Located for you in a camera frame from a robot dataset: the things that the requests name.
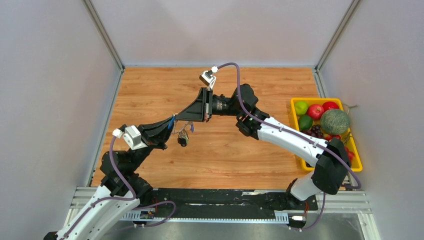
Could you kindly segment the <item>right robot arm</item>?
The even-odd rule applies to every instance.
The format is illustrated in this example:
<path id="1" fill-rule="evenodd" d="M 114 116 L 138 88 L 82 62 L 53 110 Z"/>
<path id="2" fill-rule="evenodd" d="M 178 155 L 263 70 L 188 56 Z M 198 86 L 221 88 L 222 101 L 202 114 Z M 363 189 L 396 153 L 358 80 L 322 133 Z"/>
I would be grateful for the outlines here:
<path id="1" fill-rule="evenodd" d="M 294 180 L 285 195 L 286 204 L 298 209 L 307 198 L 323 192 L 336 195 L 351 169 L 343 142 L 326 140 L 295 130 L 256 107 L 258 98 L 249 84 L 238 86 L 231 97 L 215 95 L 203 87 L 197 99 L 178 113 L 175 121 L 207 122 L 213 115 L 235 116 L 239 131 L 272 143 L 305 160 L 313 171 Z"/>

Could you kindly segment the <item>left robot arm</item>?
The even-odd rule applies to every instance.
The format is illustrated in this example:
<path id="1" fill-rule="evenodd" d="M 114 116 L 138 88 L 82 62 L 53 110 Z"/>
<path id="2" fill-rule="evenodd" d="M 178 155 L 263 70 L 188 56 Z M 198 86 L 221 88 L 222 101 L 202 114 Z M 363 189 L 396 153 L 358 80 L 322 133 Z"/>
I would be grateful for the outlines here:
<path id="1" fill-rule="evenodd" d="M 78 214 L 61 230 L 48 232 L 46 240 L 99 240 L 130 210 L 153 201 L 152 187 L 135 171 L 154 149 L 165 150 L 175 116 L 165 120 L 122 125 L 112 131 L 109 150 L 103 155 L 104 178 Z"/>

